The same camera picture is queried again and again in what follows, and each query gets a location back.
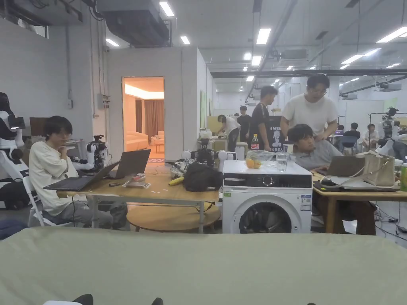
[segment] round wooden table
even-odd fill
[[[205,210],[210,203],[205,202]],[[220,217],[220,209],[213,205],[205,213],[203,225],[212,226]],[[140,229],[158,232],[180,232],[199,227],[199,212],[194,207],[165,206],[152,203],[129,206],[127,220]]]

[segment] gray shirt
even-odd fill
[[[328,166],[335,156],[342,154],[328,141],[315,143],[315,150],[311,153],[295,152],[295,163],[306,170],[314,170],[320,166]]]

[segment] doorway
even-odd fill
[[[123,79],[124,150],[150,149],[148,166],[165,160],[164,78]]]

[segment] white t-shirt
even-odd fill
[[[310,103],[304,94],[300,94],[288,101],[282,116],[290,121],[289,127],[307,124],[314,135],[320,135],[325,130],[325,124],[337,120],[339,114],[330,98],[324,96],[318,102]]]
[[[72,197],[58,198],[57,191],[44,190],[43,187],[62,181],[68,177],[78,177],[78,172],[73,167],[71,160],[62,160],[59,151],[49,147],[45,142],[36,142],[30,150],[28,174],[43,208],[52,216],[57,216],[71,202]],[[86,200],[74,196],[76,200]]]
[[[225,127],[225,135],[229,135],[229,133],[236,128],[240,128],[240,124],[230,116],[226,117],[226,127]]]

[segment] room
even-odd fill
[[[406,2],[0,3],[0,303],[403,302]]]

